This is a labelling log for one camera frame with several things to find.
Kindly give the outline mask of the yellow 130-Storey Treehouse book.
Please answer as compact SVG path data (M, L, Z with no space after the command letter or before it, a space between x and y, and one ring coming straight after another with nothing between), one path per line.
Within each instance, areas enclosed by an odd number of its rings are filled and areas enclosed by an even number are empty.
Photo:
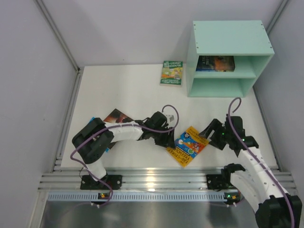
M209 144L209 141L200 137L199 131L190 126L174 143L175 149L168 147L166 150L181 167L185 168Z

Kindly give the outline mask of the Animal Farm book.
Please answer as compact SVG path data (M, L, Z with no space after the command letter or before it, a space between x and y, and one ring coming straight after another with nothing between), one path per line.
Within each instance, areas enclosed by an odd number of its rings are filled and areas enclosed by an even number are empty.
M214 70L212 68L197 68L196 71L197 72L215 72L216 70Z

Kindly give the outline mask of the A Tale of Two Cities book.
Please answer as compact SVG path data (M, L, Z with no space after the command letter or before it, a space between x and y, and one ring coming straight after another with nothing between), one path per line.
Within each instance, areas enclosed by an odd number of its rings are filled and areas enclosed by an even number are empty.
M233 56L199 56L196 68L212 68L216 72L233 72L235 61Z

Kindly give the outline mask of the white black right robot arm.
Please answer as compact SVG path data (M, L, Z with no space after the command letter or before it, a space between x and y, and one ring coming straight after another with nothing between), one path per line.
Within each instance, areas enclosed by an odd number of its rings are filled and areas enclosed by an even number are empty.
M260 228L298 228L302 202L278 182L263 159L253 136L247 136L239 116L227 116L224 123L218 119L199 133L209 144L223 150L228 146L238 162L221 169L220 174L208 174L209 190L222 191L236 188L254 211Z

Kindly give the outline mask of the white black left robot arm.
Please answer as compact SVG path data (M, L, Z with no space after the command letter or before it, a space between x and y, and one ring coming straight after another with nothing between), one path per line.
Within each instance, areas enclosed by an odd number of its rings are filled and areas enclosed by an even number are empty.
M107 175L101 157L112 143L152 138L156 145L174 149L173 121L173 115L159 111L150 118L125 123L109 123L95 118L72 138L72 144L85 168L92 173L93 180L99 181Z

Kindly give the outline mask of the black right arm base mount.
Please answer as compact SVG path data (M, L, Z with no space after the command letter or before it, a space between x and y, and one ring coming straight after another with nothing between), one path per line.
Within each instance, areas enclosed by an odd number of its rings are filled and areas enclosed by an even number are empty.
M234 173L238 168L238 164L231 163L224 166L220 170L220 174L207 174L207 187L208 190L221 191L233 189L234 186L230 182L231 174Z

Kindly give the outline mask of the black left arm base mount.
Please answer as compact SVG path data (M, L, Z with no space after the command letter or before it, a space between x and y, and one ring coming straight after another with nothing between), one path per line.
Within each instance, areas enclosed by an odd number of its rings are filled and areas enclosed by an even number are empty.
M108 190L109 188L102 184L100 181L94 180L91 175L82 175L83 168L79 171L81 179L81 190ZM119 190L122 185L122 175L109 175L107 174L102 178L102 181L109 185L113 190Z

